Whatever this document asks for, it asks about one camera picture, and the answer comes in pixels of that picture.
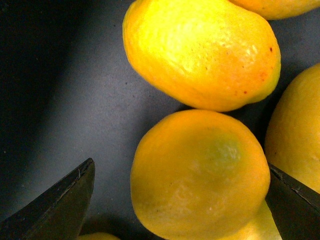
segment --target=yellow lemon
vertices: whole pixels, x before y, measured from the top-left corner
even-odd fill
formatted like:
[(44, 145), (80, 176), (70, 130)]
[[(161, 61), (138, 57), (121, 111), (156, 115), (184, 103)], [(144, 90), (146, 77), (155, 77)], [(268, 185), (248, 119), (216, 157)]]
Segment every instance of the yellow lemon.
[(96, 232), (78, 236), (77, 240), (120, 240), (119, 238), (105, 232)]
[(267, 20), (295, 17), (320, 7), (319, 0), (229, 0)]
[(282, 238), (266, 201), (263, 201), (258, 213), (247, 225), (235, 234), (219, 240), (282, 240)]
[(136, 0), (123, 20), (123, 43), (146, 81), (198, 109), (261, 101), (279, 80), (271, 26), (228, 0)]
[(284, 91), (265, 137), (267, 160), (320, 193), (320, 63)]
[(130, 183), (134, 212), (151, 232), (170, 240), (214, 240), (254, 217), (270, 171), (244, 124), (191, 109), (168, 115), (144, 135)]

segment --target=dark gray surface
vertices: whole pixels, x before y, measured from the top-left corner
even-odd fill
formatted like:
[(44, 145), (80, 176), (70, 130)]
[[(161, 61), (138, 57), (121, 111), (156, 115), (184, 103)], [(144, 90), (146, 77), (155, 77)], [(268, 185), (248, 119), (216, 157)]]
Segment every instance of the dark gray surface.
[[(122, 21), (131, 2), (83, 1), (79, 7), (66, 1), (55, 10), (42, 1), (27, 6), (35, 14), (25, 16), (30, 25), (10, 15), (23, 15), (22, 6), (1, 6), (9, 37), (0, 33), (0, 221), (93, 158), (95, 186), (83, 232), (108, 231), (122, 240), (152, 237), (131, 206), (133, 156), (146, 131), (186, 106), (150, 86), (129, 65)], [(285, 87), (320, 62), (319, 22), (320, 9), (270, 23), (282, 54), (279, 84), (265, 100), (229, 113), (262, 144)]]

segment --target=lemon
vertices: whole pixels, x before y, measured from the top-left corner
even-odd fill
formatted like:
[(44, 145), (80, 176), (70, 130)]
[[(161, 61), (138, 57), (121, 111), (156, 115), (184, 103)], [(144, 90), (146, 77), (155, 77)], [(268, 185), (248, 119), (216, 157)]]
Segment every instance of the lemon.
[(122, 26), (133, 69), (191, 107), (238, 109), (278, 83), (281, 54), (271, 26), (227, 0), (136, 0)]
[(266, 201), (263, 201), (258, 213), (247, 225), (235, 234), (219, 240), (282, 240), (282, 238)]
[(320, 7), (319, 0), (230, 0), (267, 20), (295, 17)]
[(320, 193), (320, 63), (287, 87), (265, 137), (267, 160)]
[(166, 116), (143, 136), (130, 184), (134, 212), (148, 230), (170, 240), (214, 240), (254, 217), (270, 172), (244, 124), (191, 109)]
[(105, 232), (96, 232), (78, 236), (77, 240), (120, 240), (112, 234)]

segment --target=citrus fruit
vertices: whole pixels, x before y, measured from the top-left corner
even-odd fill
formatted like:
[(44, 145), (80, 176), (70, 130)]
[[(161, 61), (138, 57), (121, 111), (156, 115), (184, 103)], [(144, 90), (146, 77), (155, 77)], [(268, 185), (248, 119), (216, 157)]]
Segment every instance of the citrus fruit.
[(263, 201), (258, 213), (247, 225), (235, 234), (219, 240), (282, 240), (282, 238), (266, 201)]
[(166, 116), (143, 136), (130, 184), (134, 212), (148, 230), (170, 240), (214, 240), (253, 218), (270, 172), (244, 124), (191, 109)]
[(267, 160), (320, 193), (320, 63), (283, 92), (265, 137)]
[(229, 0), (267, 20), (295, 17), (320, 7), (319, 0)]
[(279, 80), (271, 26), (227, 0), (136, 0), (123, 20), (123, 44), (146, 81), (198, 109), (261, 101)]
[(96, 233), (78, 236), (77, 240), (120, 240), (120, 239), (106, 232), (96, 232)]

